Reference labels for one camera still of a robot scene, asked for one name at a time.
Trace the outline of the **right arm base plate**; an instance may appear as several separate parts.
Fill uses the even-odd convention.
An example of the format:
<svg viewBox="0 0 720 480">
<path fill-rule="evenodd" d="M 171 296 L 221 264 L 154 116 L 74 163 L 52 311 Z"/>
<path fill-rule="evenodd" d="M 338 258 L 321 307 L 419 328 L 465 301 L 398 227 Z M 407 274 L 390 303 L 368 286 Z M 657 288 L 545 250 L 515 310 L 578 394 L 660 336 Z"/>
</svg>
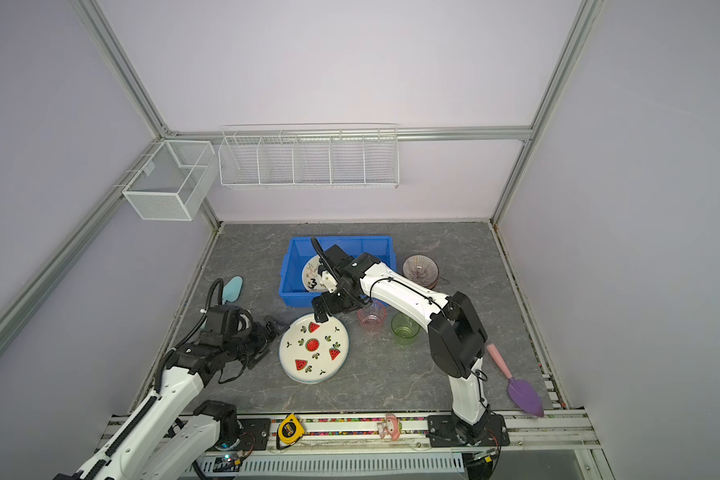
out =
<svg viewBox="0 0 720 480">
<path fill-rule="evenodd" d="M 427 417 L 427 437 L 433 447 L 501 447 L 510 445 L 506 422 L 496 412 L 486 412 L 476 424 L 454 413 Z"/>
</svg>

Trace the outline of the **white watermelon plate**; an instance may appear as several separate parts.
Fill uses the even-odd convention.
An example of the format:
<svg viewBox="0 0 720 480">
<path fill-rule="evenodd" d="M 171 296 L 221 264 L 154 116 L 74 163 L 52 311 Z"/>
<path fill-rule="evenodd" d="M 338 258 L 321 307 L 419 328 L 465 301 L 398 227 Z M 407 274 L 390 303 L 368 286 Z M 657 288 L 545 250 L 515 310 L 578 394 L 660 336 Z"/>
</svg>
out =
<svg viewBox="0 0 720 480">
<path fill-rule="evenodd" d="M 333 377 L 349 356 L 349 335 L 336 317 L 318 323 L 313 314 L 303 315 L 282 334 L 279 360 L 286 375 L 304 384 Z"/>
</svg>

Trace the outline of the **white floral plate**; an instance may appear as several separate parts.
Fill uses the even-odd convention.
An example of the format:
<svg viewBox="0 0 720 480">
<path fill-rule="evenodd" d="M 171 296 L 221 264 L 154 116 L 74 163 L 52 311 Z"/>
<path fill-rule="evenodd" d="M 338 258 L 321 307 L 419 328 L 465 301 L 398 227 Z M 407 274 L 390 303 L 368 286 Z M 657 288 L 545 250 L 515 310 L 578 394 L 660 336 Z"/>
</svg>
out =
<svg viewBox="0 0 720 480">
<path fill-rule="evenodd" d="M 307 292 L 322 293 L 327 291 L 326 286 L 322 283 L 321 274 L 318 272 L 320 265 L 320 257 L 314 255 L 302 269 L 302 284 Z"/>
</svg>

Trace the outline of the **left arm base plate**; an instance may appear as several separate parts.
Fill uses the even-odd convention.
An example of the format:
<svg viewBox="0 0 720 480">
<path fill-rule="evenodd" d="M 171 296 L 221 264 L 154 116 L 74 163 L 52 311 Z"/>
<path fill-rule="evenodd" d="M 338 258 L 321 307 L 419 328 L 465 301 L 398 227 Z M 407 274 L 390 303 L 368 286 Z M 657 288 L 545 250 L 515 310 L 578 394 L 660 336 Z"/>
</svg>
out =
<svg viewBox="0 0 720 480">
<path fill-rule="evenodd" d="M 237 419 L 221 423 L 219 439 L 214 445 L 218 451 L 262 451 L 271 437 L 271 419 L 266 417 Z"/>
</svg>

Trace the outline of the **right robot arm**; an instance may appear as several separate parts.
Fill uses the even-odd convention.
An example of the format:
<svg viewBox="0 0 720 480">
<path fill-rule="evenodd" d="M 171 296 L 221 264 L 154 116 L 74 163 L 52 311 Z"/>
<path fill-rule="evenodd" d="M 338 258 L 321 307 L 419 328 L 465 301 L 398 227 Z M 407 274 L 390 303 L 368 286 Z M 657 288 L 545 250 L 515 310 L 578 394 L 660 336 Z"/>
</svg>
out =
<svg viewBox="0 0 720 480">
<path fill-rule="evenodd" d="M 312 300 L 314 318 L 358 311 L 378 300 L 406 315 L 424 329 L 435 365 L 449 377 L 451 425 L 458 446 L 477 446 L 484 440 L 502 447 L 500 426 L 484 393 L 484 348 L 487 333 L 470 298 L 461 292 L 443 294 L 396 273 L 377 257 L 352 257 L 339 246 L 323 249 L 310 239 L 320 259 L 318 273 L 327 291 Z"/>
</svg>

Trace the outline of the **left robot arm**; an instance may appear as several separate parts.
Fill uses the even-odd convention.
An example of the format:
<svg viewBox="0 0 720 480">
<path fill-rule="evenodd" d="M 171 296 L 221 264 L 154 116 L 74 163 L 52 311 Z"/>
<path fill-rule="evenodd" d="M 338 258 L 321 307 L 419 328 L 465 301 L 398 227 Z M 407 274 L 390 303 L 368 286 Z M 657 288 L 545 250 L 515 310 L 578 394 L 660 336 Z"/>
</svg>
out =
<svg viewBox="0 0 720 480">
<path fill-rule="evenodd" d="M 200 319 L 160 359 L 151 390 L 72 478 L 177 479 L 187 468 L 203 478 L 198 460 L 206 451 L 259 448 L 264 434 L 246 429 L 231 403 L 205 400 L 187 420 L 181 415 L 212 380 L 227 382 L 228 364 L 238 363 L 242 371 L 256 366 L 283 327 L 271 316 L 257 322 L 248 310 L 225 302 L 223 281 L 215 280 Z"/>
</svg>

